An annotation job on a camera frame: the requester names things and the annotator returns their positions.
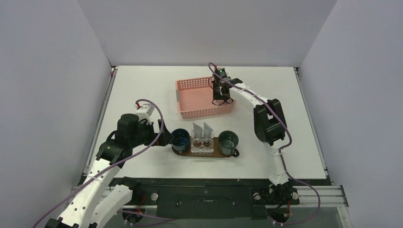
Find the pink perforated plastic basket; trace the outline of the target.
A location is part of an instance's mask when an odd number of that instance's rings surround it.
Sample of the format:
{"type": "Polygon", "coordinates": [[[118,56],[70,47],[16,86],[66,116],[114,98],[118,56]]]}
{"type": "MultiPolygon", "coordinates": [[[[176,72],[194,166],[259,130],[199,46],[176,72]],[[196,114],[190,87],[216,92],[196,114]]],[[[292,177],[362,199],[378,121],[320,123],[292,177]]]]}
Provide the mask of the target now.
{"type": "Polygon", "coordinates": [[[228,114],[235,107],[236,102],[213,101],[209,77],[177,80],[175,85],[180,98],[177,106],[183,119],[228,114]]]}

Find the dark cap toothpaste tube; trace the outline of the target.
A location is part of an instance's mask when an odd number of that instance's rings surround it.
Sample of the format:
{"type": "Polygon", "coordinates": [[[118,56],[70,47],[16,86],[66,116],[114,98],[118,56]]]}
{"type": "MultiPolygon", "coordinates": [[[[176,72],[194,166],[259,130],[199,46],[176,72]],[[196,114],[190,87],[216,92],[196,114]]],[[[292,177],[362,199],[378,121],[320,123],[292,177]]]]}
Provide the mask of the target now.
{"type": "Polygon", "coordinates": [[[214,142],[213,129],[206,123],[203,123],[203,146],[211,148],[214,142]]]}

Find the brown oval wooden tray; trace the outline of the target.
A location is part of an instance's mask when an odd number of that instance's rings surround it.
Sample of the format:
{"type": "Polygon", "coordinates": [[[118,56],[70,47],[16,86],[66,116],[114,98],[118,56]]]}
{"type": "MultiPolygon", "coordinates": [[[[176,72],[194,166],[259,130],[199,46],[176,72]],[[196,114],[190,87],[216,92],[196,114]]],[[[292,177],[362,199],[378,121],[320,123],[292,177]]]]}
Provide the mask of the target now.
{"type": "Polygon", "coordinates": [[[179,156],[184,157],[206,157],[206,158],[230,158],[233,155],[224,155],[220,153],[219,148],[217,146],[214,147],[213,153],[192,153],[190,149],[185,152],[178,152],[173,147],[171,147],[172,151],[179,156]]]}

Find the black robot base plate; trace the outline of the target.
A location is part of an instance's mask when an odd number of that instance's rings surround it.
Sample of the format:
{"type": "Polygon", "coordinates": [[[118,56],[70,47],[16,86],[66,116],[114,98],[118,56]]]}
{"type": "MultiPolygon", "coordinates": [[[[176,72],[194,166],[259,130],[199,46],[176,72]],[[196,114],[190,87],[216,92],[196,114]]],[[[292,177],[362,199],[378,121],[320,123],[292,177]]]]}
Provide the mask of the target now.
{"type": "Polygon", "coordinates": [[[300,200],[293,183],[275,186],[267,179],[136,178],[124,209],[173,219],[266,219],[288,213],[300,200]]]}

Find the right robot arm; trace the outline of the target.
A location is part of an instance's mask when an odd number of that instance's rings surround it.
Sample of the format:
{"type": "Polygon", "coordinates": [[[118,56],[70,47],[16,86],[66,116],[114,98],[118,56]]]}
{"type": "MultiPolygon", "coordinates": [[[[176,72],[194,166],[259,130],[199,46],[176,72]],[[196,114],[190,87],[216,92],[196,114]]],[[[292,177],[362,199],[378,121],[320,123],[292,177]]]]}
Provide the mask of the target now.
{"type": "Polygon", "coordinates": [[[283,157],[283,149],[290,146],[292,138],[287,129],[281,103],[278,99],[267,99],[250,90],[240,79],[231,79],[225,69],[212,73],[213,98],[242,104],[253,113],[256,137],[265,144],[269,155],[268,198],[275,204],[289,201],[292,191],[288,186],[289,175],[283,157]]]}

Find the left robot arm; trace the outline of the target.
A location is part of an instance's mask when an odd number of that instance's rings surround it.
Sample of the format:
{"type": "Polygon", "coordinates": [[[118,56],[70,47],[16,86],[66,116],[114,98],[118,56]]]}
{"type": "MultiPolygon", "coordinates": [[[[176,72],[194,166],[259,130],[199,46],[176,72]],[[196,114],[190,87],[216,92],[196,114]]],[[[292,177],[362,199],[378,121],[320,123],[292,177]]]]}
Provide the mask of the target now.
{"type": "Polygon", "coordinates": [[[158,120],[159,131],[148,114],[124,114],[117,129],[101,144],[85,182],[70,196],[70,204],[57,217],[50,218],[47,228],[102,228],[126,203],[136,204],[142,191],[134,178],[124,178],[104,199],[104,191],[119,173],[125,162],[135,155],[133,149],[143,145],[140,152],[152,146],[166,146],[173,138],[167,131],[163,118],[158,120]]]}

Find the red cap toothpaste tube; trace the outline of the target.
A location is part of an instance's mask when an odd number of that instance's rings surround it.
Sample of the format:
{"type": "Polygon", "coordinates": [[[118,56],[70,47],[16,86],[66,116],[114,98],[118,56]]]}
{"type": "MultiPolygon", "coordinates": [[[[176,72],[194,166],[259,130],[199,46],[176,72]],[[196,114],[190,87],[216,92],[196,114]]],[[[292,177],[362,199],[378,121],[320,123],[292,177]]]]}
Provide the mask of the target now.
{"type": "Polygon", "coordinates": [[[199,148],[202,145],[202,133],[203,128],[195,123],[193,123],[193,137],[192,137],[192,145],[195,148],[199,148]]]}

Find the dark blue mug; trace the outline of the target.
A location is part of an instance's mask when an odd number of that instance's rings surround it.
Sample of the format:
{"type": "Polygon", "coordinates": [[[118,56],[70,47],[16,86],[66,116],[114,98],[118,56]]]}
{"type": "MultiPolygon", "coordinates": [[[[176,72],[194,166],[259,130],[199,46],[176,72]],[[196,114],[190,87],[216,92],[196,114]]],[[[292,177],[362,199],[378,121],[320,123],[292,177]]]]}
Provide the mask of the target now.
{"type": "Polygon", "coordinates": [[[172,148],[179,153],[186,152],[190,148],[190,134],[183,128],[172,131],[173,139],[171,141],[172,148]]]}

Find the dark green mug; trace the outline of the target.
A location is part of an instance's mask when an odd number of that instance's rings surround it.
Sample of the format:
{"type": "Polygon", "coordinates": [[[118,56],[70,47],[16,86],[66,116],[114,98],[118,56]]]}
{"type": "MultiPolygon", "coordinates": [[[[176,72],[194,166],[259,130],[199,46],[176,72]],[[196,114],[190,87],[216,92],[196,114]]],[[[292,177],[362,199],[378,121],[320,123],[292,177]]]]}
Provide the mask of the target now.
{"type": "Polygon", "coordinates": [[[237,149],[239,138],[233,131],[223,131],[218,137],[218,149],[222,155],[239,157],[240,152],[237,149]]]}

